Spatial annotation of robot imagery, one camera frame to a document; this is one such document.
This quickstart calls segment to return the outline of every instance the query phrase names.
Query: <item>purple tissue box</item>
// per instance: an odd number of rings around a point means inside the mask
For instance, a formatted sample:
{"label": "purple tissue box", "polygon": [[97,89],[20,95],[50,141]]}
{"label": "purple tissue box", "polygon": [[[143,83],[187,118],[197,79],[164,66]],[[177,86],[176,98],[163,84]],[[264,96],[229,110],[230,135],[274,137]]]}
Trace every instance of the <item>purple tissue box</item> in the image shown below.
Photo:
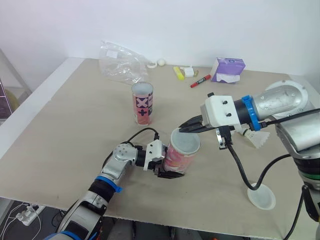
{"label": "purple tissue box", "polygon": [[222,58],[217,57],[210,75],[213,76],[212,82],[234,83],[240,80],[240,74],[246,65],[239,58]]}

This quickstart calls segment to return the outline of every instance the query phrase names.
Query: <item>shuttlecock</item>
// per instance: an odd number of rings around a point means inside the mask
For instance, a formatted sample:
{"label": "shuttlecock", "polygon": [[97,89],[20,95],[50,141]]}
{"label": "shuttlecock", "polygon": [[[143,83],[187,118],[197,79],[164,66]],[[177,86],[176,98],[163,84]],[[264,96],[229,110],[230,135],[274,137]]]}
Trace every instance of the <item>shuttlecock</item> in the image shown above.
{"label": "shuttlecock", "polygon": [[270,132],[267,131],[251,131],[250,129],[242,128],[239,134],[243,135],[248,139],[253,146],[258,149],[260,148],[268,139]]}

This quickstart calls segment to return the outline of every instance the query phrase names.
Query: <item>black cable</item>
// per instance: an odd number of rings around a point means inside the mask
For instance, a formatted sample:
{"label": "black cable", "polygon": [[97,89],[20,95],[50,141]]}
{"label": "black cable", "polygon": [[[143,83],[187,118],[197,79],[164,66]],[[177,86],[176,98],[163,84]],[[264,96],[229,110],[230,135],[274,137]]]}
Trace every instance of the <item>black cable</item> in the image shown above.
{"label": "black cable", "polygon": [[129,141],[131,141],[133,138],[135,138],[137,135],[139,135],[140,133],[142,133],[143,131],[146,131],[146,130],[152,130],[152,131],[154,131],[154,133],[155,133],[155,135],[159,135],[159,133],[154,129],[154,128],[152,128],[152,127],[146,127],[146,128],[144,128],[144,129],[141,129],[140,131],[138,131],[137,133],[135,133],[132,137],[130,137],[129,139],[128,139],[128,141],[127,142],[129,142]]}
{"label": "black cable", "polygon": [[256,185],[255,185],[255,186],[252,186],[252,185],[249,183],[249,181],[248,181],[248,178],[247,178],[247,176],[246,176],[244,167],[242,166],[241,161],[240,161],[238,155],[236,154],[234,148],[232,147],[231,144],[227,144],[226,146],[227,146],[227,148],[229,149],[231,155],[233,156],[233,158],[234,158],[234,160],[235,160],[235,163],[237,164],[237,166],[238,166],[238,168],[239,168],[239,171],[240,171],[240,174],[241,174],[241,177],[242,177],[243,182],[245,183],[245,185],[246,185],[249,189],[251,189],[251,190],[253,190],[253,191],[257,190],[257,189],[260,187],[260,185],[261,185],[261,183],[262,183],[262,181],[263,181],[263,179],[264,179],[267,171],[272,167],[273,164],[275,164],[276,162],[280,161],[281,159],[290,157],[290,154],[285,154],[285,155],[279,156],[279,157],[277,157],[276,159],[272,160],[272,161],[263,169],[263,171],[262,171],[262,173],[261,173],[258,181],[256,182]]}
{"label": "black cable", "polygon": [[[132,147],[135,147],[135,145],[133,145],[130,141],[132,139],[134,139],[137,135],[139,135],[140,133],[146,131],[146,130],[151,130],[154,131],[154,140],[159,139],[159,133],[152,127],[146,127],[144,129],[141,129],[140,131],[136,132],[134,135],[132,135],[127,141],[123,141],[122,144],[130,144]],[[113,152],[110,152],[110,154],[106,157],[106,159],[104,160],[102,167],[104,167],[108,161],[108,159],[112,156]]]}
{"label": "black cable", "polygon": [[51,219],[51,225],[52,225],[53,227],[55,227],[55,228],[59,225],[59,221],[58,221],[58,220],[57,220],[58,225],[54,225],[54,219],[55,219],[56,216],[58,216],[58,214],[61,215],[61,212],[58,211],[58,212],[52,217],[52,219]]}
{"label": "black cable", "polygon": [[303,117],[303,116],[306,116],[306,115],[309,115],[309,114],[314,114],[314,113],[317,113],[317,112],[320,112],[320,108],[316,108],[316,109],[312,109],[312,110],[309,110],[309,111],[300,112],[300,113],[297,113],[295,115],[286,116],[284,118],[276,119],[276,120],[273,120],[273,121],[267,121],[266,125],[269,126],[271,124],[279,124],[279,123],[282,123],[282,122],[285,122],[285,121],[289,121],[289,120],[292,120],[292,119]]}
{"label": "black cable", "polygon": [[294,217],[294,220],[293,220],[293,223],[292,223],[292,226],[290,228],[290,231],[287,233],[287,235],[284,237],[283,240],[288,240],[289,237],[291,236],[291,234],[293,233],[295,227],[296,227],[296,224],[297,224],[297,221],[298,221],[298,217],[299,217],[299,214],[300,214],[300,211],[301,211],[301,207],[302,207],[302,203],[304,202],[304,195],[303,193],[301,192],[301,196],[300,196],[300,200],[299,200],[299,204],[298,204],[298,208],[296,210],[296,214],[295,214],[295,217]]}

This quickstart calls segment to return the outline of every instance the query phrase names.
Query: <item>power strip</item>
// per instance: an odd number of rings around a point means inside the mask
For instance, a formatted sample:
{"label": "power strip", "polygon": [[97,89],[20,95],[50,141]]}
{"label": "power strip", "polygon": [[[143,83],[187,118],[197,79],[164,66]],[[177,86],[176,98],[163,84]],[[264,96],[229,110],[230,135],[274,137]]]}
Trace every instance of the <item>power strip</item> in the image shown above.
{"label": "power strip", "polygon": [[29,206],[26,206],[26,210],[19,212],[15,217],[24,225],[29,226],[36,219],[36,217],[42,212],[44,208],[45,206],[43,205],[36,205],[36,204],[34,204],[33,206],[29,205]]}

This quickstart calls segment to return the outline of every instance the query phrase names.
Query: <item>pink can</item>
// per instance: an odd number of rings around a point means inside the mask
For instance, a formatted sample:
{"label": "pink can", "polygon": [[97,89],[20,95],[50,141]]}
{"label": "pink can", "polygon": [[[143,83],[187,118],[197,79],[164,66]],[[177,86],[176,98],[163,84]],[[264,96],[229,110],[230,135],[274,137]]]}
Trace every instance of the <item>pink can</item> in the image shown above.
{"label": "pink can", "polygon": [[151,123],[154,87],[148,82],[132,85],[133,114],[138,125],[147,126]]}
{"label": "pink can", "polygon": [[173,130],[163,161],[164,170],[184,174],[200,145],[201,141],[196,133],[179,132],[179,128]]}

